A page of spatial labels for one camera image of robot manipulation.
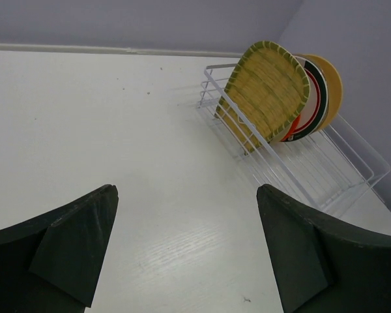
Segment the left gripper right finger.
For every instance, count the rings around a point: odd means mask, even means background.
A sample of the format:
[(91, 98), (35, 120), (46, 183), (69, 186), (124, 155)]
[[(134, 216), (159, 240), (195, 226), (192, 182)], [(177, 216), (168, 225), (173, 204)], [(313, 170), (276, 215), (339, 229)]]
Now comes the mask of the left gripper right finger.
[(269, 184), (257, 189), (257, 204), (284, 312), (391, 312), (391, 235)]

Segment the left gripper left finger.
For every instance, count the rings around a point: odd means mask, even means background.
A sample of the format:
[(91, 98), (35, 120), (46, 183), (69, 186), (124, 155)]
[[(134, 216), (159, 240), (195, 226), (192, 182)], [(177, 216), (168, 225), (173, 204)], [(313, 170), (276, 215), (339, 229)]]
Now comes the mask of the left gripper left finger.
[(0, 230), (0, 312), (91, 307), (119, 203), (104, 185)]

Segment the white plate green red rim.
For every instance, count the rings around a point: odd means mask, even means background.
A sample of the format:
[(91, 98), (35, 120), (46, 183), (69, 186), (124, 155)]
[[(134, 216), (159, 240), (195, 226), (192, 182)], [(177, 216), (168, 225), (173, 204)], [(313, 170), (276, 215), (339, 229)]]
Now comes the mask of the white plate green red rim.
[(317, 130), (328, 112), (328, 86), (323, 71), (305, 55), (295, 55), (303, 66), (310, 83), (310, 94), (301, 114), (296, 118), (296, 127), (282, 139), (293, 142)]

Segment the plain yellow round plate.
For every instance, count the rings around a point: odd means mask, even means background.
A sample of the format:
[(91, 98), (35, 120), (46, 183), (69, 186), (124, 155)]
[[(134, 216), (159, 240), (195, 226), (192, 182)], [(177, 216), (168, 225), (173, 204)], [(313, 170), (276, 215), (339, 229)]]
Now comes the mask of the plain yellow round plate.
[(331, 124), (341, 108), (343, 100), (343, 84), (341, 81), (341, 76), (336, 67), (330, 61), (324, 57), (321, 57), (320, 55), (298, 53), (295, 54), (295, 56), (305, 57), (306, 59), (316, 64), (322, 71), (323, 76), (327, 82), (328, 113), (321, 124), (317, 127), (317, 131), (322, 130)]

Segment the bamboo pattern tray plate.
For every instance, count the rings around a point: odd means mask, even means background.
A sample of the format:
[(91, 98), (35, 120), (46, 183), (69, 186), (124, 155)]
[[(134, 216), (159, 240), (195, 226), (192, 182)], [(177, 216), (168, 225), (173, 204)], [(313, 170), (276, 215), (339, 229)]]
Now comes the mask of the bamboo pattern tray plate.
[(270, 142), (302, 112), (310, 95), (310, 82), (293, 54), (264, 40), (244, 52), (224, 92)]

